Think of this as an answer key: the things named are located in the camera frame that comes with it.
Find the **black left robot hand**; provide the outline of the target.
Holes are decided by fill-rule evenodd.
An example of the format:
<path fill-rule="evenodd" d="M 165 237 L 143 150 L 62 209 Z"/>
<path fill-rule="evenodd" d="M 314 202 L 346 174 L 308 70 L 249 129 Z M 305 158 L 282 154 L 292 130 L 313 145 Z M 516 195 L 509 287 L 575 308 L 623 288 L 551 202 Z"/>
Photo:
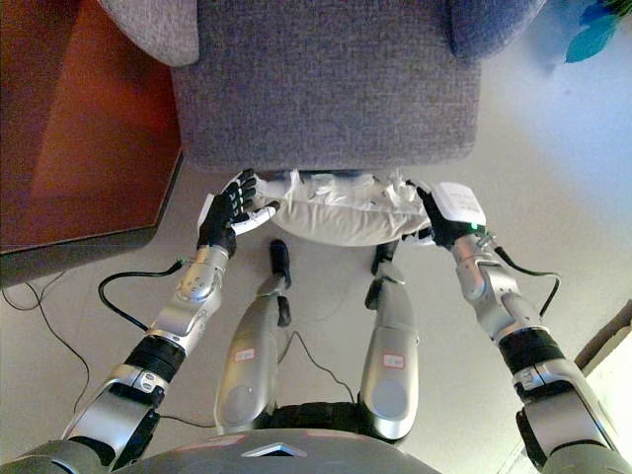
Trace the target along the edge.
<path fill-rule="evenodd" d="M 280 204 L 276 200 L 254 205 L 256 184 L 254 170 L 246 169 L 204 204 L 198 225 L 198 249 L 219 247 L 232 258 L 236 237 L 263 225 L 277 213 Z"/>

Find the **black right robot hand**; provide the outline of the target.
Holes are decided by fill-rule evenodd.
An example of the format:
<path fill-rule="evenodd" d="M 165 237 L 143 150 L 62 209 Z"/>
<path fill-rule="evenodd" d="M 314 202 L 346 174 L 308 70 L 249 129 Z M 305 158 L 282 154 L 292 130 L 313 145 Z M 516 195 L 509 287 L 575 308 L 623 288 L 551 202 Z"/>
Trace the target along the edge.
<path fill-rule="evenodd" d="M 421 200 L 435 245 L 450 250 L 461 237 L 482 238 L 487 233 L 485 212 L 469 187 L 453 182 L 424 186 L 412 180 L 406 184 L 415 188 Z"/>

